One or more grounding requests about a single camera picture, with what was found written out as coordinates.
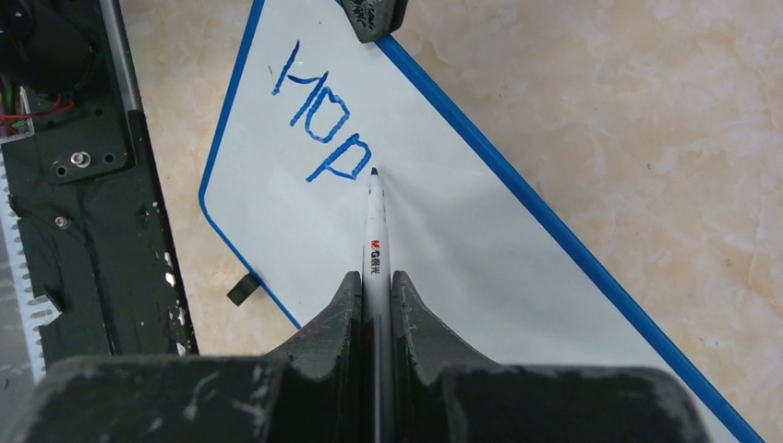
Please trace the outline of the blue framed whiteboard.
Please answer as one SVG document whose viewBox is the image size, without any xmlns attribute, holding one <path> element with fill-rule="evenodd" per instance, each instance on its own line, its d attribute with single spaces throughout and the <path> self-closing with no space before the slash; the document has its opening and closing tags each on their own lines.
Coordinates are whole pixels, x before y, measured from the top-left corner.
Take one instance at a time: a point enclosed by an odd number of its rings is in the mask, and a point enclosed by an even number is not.
<svg viewBox="0 0 783 443">
<path fill-rule="evenodd" d="M 253 3 L 199 188 L 297 326 L 359 269 L 379 170 L 391 266 L 487 357 L 679 376 L 715 441 L 759 435 L 392 37 L 335 1 Z"/>
</svg>

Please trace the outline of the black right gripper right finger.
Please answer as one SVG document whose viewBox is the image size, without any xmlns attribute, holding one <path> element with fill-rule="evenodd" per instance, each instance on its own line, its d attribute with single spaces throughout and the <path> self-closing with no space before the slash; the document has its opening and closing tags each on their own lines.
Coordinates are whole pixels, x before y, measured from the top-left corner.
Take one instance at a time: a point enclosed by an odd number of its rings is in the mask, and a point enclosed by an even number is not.
<svg viewBox="0 0 783 443">
<path fill-rule="evenodd" d="M 502 365 L 391 280 L 401 442 L 706 442 L 689 394 L 646 367 Z"/>
</svg>

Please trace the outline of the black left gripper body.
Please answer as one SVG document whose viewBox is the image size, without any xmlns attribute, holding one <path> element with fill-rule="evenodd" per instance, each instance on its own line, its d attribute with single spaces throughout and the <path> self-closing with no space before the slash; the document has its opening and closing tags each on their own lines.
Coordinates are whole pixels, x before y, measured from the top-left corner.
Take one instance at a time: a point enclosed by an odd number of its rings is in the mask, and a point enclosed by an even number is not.
<svg viewBox="0 0 783 443">
<path fill-rule="evenodd" d="M 390 35 L 402 26 L 408 1 L 341 0 L 339 5 L 357 39 L 369 43 Z"/>
</svg>

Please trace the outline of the blue white marker pen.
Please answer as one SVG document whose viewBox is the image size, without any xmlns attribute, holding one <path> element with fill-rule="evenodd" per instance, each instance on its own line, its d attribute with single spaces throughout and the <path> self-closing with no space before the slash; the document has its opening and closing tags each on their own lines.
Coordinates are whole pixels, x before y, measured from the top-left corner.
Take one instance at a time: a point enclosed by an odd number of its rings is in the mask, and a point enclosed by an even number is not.
<svg viewBox="0 0 783 443">
<path fill-rule="evenodd" d="M 363 318 L 372 328 L 372 440 L 394 435 L 390 244 L 379 170 L 370 171 L 362 269 Z"/>
</svg>

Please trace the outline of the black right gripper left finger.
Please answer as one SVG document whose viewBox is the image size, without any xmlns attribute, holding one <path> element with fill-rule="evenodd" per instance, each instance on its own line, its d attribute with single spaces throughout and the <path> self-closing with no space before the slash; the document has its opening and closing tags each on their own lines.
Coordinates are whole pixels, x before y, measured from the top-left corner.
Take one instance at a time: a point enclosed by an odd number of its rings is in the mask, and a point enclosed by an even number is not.
<svg viewBox="0 0 783 443">
<path fill-rule="evenodd" d="M 361 279 L 273 351 L 81 356 L 34 390 L 9 442 L 358 442 Z"/>
</svg>

